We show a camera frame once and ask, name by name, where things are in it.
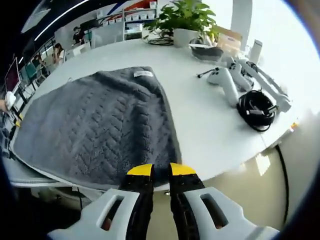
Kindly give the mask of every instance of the coiled cable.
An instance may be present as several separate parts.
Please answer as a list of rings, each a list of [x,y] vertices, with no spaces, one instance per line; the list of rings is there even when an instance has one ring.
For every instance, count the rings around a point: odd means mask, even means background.
[[[267,131],[275,119],[275,106],[261,91],[251,90],[239,98],[237,110],[244,121],[258,132]]]

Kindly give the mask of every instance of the ceiling light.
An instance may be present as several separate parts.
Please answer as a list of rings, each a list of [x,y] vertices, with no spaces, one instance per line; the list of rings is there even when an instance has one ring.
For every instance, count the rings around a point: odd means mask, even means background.
[[[24,57],[22,57],[22,58],[20,58],[20,60],[19,60],[19,63],[18,64],[20,64],[21,62],[22,62],[22,60],[24,59]]]
[[[64,13],[62,13],[60,16],[58,16],[55,20],[53,20],[48,26],[46,26],[40,33],[38,36],[36,36],[36,38],[34,39],[34,41],[37,41],[38,38],[40,38],[40,36],[46,31],[48,30],[48,28],[50,28],[56,21],[58,21],[60,18],[62,18],[64,15],[66,15],[68,12],[72,11],[73,9],[75,9],[76,7],[80,6],[81,4],[84,4],[85,2],[88,2],[89,0],[83,0],[82,2],[79,2],[78,4],[74,5],[73,7],[69,8],[67,11],[65,11]]]

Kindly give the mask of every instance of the white cylinder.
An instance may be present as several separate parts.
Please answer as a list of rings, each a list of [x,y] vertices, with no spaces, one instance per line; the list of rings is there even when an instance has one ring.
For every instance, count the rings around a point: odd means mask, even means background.
[[[261,49],[262,49],[262,42],[260,42],[259,40],[254,40],[253,47],[251,48],[251,51],[250,51],[250,57],[249,57],[250,62],[253,62],[254,64],[258,64],[260,54],[261,54]]]
[[[173,43],[178,48],[188,47],[192,39],[197,39],[198,31],[176,28],[173,30]]]

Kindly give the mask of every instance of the black cable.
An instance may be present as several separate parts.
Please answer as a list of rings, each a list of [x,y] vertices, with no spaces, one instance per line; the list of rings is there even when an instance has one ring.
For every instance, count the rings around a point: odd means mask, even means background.
[[[82,211],[83,205],[82,205],[82,199],[81,199],[81,192],[80,192],[79,188],[78,188],[78,193],[79,193],[79,200],[80,200],[80,209]]]
[[[148,44],[159,46],[171,46],[174,44],[174,41],[170,37],[159,37],[148,40]]]
[[[210,73],[210,72],[212,72],[212,71],[214,71],[214,70],[219,70],[219,68],[216,67],[216,68],[214,68],[214,69],[210,69],[210,70],[208,70],[208,71],[204,71],[204,72],[202,72],[202,73],[200,73],[200,74],[197,74],[196,77],[197,77],[198,79],[200,79],[203,75],[205,75],[205,74],[207,74],[207,73]]]
[[[285,212],[283,216],[283,225],[285,225],[288,217],[288,212],[289,212],[289,179],[288,179],[288,173],[287,173],[287,168],[285,164],[285,159],[284,156],[282,155],[281,149],[279,145],[275,146],[275,150],[278,152],[281,166],[282,166],[282,171],[283,171],[283,177],[284,177],[284,185],[285,185]]]
[[[261,91],[252,90],[239,98],[237,109],[244,121],[258,132],[267,131],[275,119],[276,106]]]

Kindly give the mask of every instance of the gray towel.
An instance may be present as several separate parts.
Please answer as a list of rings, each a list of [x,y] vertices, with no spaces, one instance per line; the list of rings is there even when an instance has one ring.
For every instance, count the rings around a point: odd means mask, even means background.
[[[137,71],[153,76],[134,77]],[[36,170],[101,190],[142,164],[154,164],[165,183],[168,164],[181,159],[166,95],[150,67],[100,71],[39,97],[13,148]]]

